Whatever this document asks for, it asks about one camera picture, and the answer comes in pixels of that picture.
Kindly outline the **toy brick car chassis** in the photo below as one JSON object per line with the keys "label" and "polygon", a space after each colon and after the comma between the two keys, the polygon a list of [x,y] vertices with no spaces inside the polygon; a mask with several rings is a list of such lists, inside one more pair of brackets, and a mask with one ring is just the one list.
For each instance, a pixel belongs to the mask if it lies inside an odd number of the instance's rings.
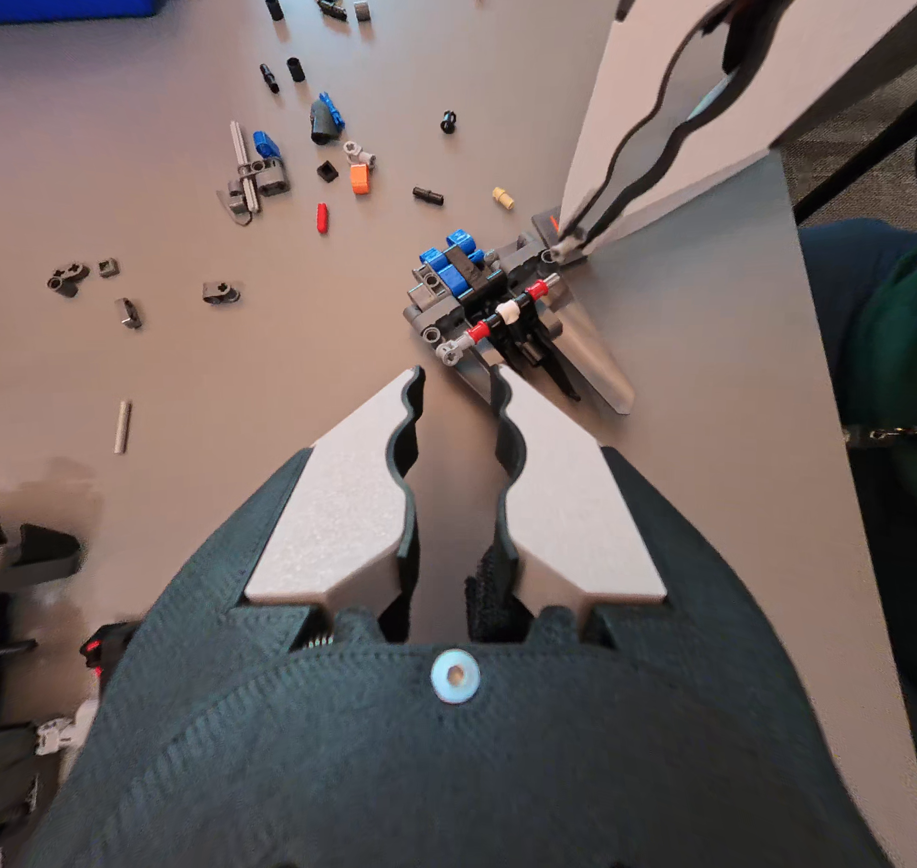
{"label": "toy brick car chassis", "polygon": [[[15,595],[31,587],[73,576],[81,563],[82,546],[75,536],[25,523],[18,540],[1,534],[1,660],[2,668],[33,652],[38,642],[12,635]],[[2,727],[1,841],[8,845],[29,826],[38,807],[40,778],[36,761],[36,731],[29,726]]]}

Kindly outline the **grey winged brick assembly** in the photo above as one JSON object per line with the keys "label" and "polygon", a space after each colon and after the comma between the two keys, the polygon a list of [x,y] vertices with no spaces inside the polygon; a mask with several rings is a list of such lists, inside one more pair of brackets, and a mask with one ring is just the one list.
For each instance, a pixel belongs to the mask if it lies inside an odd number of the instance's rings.
{"label": "grey winged brick assembly", "polygon": [[491,370],[500,365],[521,376],[540,369],[578,402],[571,368],[610,409],[629,415],[635,390],[561,269],[536,231],[484,249],[457,230],[444,248],[419,256],[405,319],[487,403]]}

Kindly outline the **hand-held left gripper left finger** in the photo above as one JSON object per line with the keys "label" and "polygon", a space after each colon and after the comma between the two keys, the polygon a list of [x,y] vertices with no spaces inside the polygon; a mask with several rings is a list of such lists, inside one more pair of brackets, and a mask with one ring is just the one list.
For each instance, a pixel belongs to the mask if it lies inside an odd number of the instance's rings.
{"label": "hand-held left gripper left finger", "polygon": [[410,604],[419,533],[405,476],[425,382],[420,366],[402,372],[311,445],[244,589],[249,603],[377,617]]}

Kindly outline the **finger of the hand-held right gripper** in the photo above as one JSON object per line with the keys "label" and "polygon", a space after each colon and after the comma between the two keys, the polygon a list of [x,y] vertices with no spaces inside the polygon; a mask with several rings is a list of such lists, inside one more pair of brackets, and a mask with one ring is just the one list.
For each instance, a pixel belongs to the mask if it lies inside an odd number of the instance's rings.
{"label": "finger of the hand-held right gripper", "polygon": [[765,157],[915,0],[619,0],[574,153],[574,258]]}
{"label": "finger of the hand-held right gripper", "polygon": [[705,20],[733,0],[619,0],[574,151],[559,240],[584,239],[627,140],[658,112],[675,63]]}

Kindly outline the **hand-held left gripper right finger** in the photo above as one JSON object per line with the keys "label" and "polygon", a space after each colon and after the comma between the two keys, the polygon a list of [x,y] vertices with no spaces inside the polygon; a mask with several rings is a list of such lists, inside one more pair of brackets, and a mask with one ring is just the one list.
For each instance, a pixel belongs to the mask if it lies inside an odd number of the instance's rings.
{"label": "hand-held left gripper right finger", "polygon": [[667,589],[599,441],[513,370],[490,380],[509,477],[495,542],[511,594],[533,615],[562,607],[577,622],[598,605],[662,603]]}

